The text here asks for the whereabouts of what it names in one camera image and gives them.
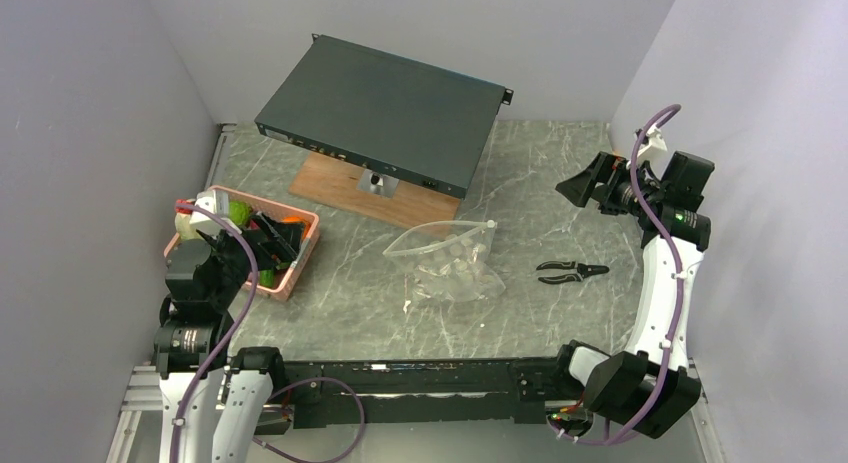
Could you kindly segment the white fake food pieces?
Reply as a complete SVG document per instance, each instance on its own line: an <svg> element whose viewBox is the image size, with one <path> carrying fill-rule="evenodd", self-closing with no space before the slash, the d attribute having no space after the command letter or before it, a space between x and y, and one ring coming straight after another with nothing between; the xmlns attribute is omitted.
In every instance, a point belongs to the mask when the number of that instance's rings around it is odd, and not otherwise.
<svg viewBox="0 0 848 463"><path fill-rule="evenodd" d="M192 212L178 209L175 213L174 224L181 241L200 239L200 235L191 225Z"/></svg>

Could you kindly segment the clear zip top bag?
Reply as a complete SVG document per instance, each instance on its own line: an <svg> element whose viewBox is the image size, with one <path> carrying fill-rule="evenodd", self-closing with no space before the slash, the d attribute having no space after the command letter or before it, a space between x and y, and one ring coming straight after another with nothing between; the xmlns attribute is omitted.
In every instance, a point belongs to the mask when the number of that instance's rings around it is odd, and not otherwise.
<svg viewBox="0 0 848 463"><path fill-rule="evenodd" d="M424 223L401 234L383 256L404 276L412 302L496 298L506 289L487 263L497 229L493 220Z"/></svg>

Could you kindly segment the green fake chili pepper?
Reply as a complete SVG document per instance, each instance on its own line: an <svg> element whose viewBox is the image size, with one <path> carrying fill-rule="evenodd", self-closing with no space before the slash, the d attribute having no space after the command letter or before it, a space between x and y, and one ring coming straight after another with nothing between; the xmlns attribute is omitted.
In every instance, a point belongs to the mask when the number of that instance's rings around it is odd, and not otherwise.
<svg viewBox="0 0 848 463"><path fill-rule="evenodd" d="M261 270L259 272L258 284L265 288L275 287L276 272L273 269Z"/></svg>

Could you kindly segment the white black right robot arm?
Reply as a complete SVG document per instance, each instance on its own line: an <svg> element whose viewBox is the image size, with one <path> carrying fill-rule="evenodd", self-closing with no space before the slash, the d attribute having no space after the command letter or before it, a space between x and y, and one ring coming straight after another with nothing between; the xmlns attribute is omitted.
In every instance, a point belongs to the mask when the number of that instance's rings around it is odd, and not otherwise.
<svg viewBox="0 0 848 463"><path fill-rule="evenodd" d="M699 214L713 162L672 155L660 179L647 162L634 174L625 158L600 152L557 191L603 214L632 215L643 231L643 282L634 328L614 355L573 341L551 371L557 394L583 391L589 412L657 439L698 401L701 383L688 373L687 318L696 274L709 245L711 221Z"/></svg>

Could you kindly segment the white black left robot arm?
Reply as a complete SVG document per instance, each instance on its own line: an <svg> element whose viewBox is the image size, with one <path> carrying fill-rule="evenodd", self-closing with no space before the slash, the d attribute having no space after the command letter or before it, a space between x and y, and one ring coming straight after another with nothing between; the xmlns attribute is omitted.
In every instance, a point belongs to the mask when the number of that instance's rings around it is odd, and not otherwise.
<svg viewBox="0 0 848 463"><path fill-rule="evenodd" d="M217 217L166 257L168 293L154 339L162 397L162 462L243 462L265 403L287 389L275 347L228 355L240 319L229 307L244 283L297 261L309 225L261 212L245 227Z"/></svg>

